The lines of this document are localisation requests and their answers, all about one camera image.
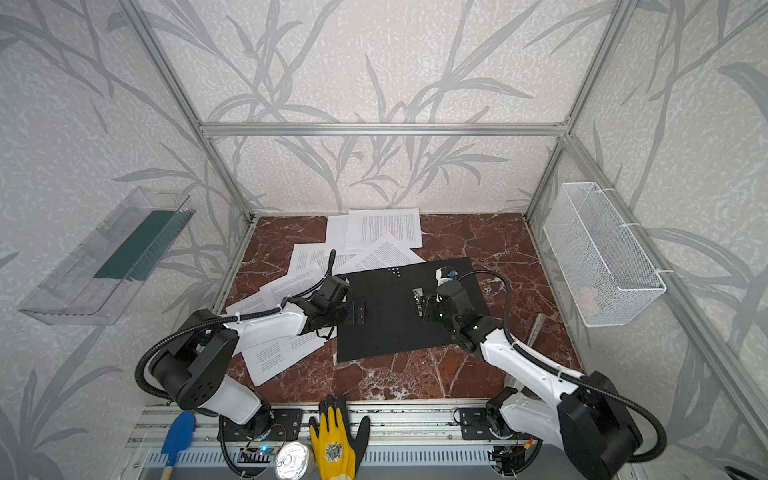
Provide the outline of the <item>black folder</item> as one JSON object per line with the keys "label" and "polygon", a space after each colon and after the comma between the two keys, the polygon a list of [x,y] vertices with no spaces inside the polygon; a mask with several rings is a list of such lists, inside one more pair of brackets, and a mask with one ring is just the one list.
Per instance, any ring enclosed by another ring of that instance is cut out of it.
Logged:
{"label": "black folder", "polygon": [[[459,276],[437,286],[435,272],[445,266],[456,269]],[[478,356],[480,344],[501,323],[490,316],[472,272],[470,259],[460,257],[349,274],[353,298],[366,304],[365,324],[338,328],[337,360],[350,362],[450,344]],[[414,301],[415,288],[440,297],[466,293],[468,325],[424,322]]]}

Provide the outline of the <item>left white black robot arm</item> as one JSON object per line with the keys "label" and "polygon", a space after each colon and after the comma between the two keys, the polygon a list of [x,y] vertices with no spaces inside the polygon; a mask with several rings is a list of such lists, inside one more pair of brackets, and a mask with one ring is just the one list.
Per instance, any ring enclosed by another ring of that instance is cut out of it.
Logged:
{"label": "left white black robot arm", "polygon": [[194,312],[176,332],[159,340],[138,360],[137,386],[185,411],[205,411],[237,425],[253,425],[270,408],[251,388],[228,375],[230,361],[251,348],[283,338],[329,340],[334,329],[365,318],[364,302],[348,280],[333,274],[332,250],[324,276],[278,306],[245,315]]}

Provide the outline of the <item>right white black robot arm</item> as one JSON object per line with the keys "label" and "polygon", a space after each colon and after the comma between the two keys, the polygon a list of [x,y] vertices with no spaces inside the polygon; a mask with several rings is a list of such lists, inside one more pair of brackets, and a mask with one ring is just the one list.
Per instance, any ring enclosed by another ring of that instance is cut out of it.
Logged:
{"label": "right white black robot arm", "polygon": [[627,463],[661,456],[667,434],[648,409],[620,395],[599,373],[585,375],[516,338],[504,320],[480,313],[449,267],[436,272],[433,292],[414,289],[419,315],[451,333],[466,352],[504,371],[532,392],[504,389],[488,406],[497,435],[530,434],[561,449],[586,479],[611,479]]}

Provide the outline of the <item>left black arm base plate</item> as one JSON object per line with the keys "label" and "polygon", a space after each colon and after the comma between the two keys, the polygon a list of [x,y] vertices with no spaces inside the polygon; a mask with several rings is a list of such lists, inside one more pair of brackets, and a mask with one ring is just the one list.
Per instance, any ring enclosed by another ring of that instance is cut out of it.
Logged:
{"label": "left black arm base plate", "polygon": [[301,430],[302,409],[271,409],[259,411],[245,425],[239,425],[226,417],[219,417],[218,440],[227,442],[237,441],[275,441],[291,442],[299,438]]}

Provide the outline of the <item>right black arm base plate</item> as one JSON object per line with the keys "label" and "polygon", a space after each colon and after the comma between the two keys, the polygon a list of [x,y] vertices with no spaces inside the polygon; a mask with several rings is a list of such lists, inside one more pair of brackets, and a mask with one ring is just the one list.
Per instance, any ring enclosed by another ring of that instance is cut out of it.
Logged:
{"label": "right black arm base plate", "polygon": [[531,435],[524,433],[495,434],[491,430],[491,424],[484,407],[456,408],[452,412],[452,418],[458,425],[461,439],[464,441],[513,446],[537,445],[539,443],[539,440],[534,440]]}

